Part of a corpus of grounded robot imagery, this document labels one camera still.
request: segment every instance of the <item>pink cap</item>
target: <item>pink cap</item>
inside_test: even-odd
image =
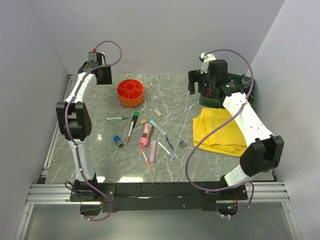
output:
[[[147,146],[147,145],[148,145],[148,142],[149,142],[149,139],[148,139],[148,138],[146,138],[146,137],[140,138],[140,146],[141,146],[141,147]]]

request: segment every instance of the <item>table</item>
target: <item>table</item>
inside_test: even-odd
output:
[[[92,132],[89,136],[90,157],[99,182],[186,182],[185,163],[193,149],[193,118],[202,109],[199,95],[189,95],[187,74],[117,74],[112,85],[97,85],[86,103]],[[120,104],[117,85],[124,79],[136,79],[144,86],[143,102],[134,108]],[[162,116],[154,112],[158,109]],[[136,127],[129,143],[126,143],[129,125],[134,111],[140,111]],[[127,116],[128,120],[105,121],[105,118]],[[171,159],[157,146],[155,163],[148,168],[139,142],[143,126],[140,120],[154,120],[168,133],[178,159]],[[46,184],[62,184],[75,179],[75,164],[71,148],[65,137],[57,132],[53,154],[46,177]],[[124,147],[118,148],[113,137],[119,135]],[[170,150],[166,139],[153,129],[150,140],[160,141]],[[179,142],[186,143],[180,148]],[[150,156],[150,145],[145,148]],[[193,181],[219,181],[239,164],[239,158],[197,150],[189,163],[189,175]],[[274,180],[272,171],[262,173],[254,181]]]

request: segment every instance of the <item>orange pencil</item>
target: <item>orange pencil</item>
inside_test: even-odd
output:
[[[149,162],[148,162],[148,158],[147,158],[147,156],[146,156],[146,154],[145,154],[144,149],[143,149],[142,147],[140,147],[140,149],[141,149],[141,152],[142,152],[142,154],[143,154],[143,157],[144,157],[144,159],[145,159],[145,161],[146,161],[146,164],[148,164],[148,167],[149,167],[150,170],[151,170],[151,166],[150,166],[150,164],[149,164]]]

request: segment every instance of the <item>yellow towel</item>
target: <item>yellow towel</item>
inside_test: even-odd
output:
[[[193,119],[193,145],[196,146],[204,136],[231,117],[225,109],[203,107],[200,115]],[[199,149],[240,157],[247,149],[247,145],[236,121],[233,120],[208,137]]]

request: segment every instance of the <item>gray floor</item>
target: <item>gray floor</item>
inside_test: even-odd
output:
[[[252,203],[221,219],[201,210],[119,211],[101,222],[80,218],[78,205],[35,205],[25,240],[291,240],[280,202]]]
[[[117,85],[124,79],[137,79],[144,86],[144,100],[135,108],[124,107],[117,96]],[[193,118],[197,117],[202,106],[199,95],[189,95],[187,74],[120,74],[113,76],[112,85],[96,86],[89,97],[87,109],[92,121],[92,133],[89,136],[90,156],[100,182],[185,182],[185,162],[193,149]],[[158,117],[154,109],[162,116]],[[157,148],[155,163],[149,170],[139,148],[142,125],[137,122],[131,140],[123,148],[118,148],[113,140],[119,135],[125,142],[131,117],[134,111],[140,111],[139,121],[154,120],[167,132],[179,159],[171,160],[165,152]],[[105,118],[127,116],[128,120],[105,121]],[[165,138],[156,130],[151,140],[160,141],[170,149]],[[184,141],[185,148],[179,147]],[[145,148],[150,156],[150,146]],[[239,164],[238,157],[227,156],[197,150],[189,164],[189,175],[194,181],[218,181]],[[73,181],[75,164],[70,146],[58,132],[47,184],[61,184]],[[254,178],[272,181],[271,172]]]

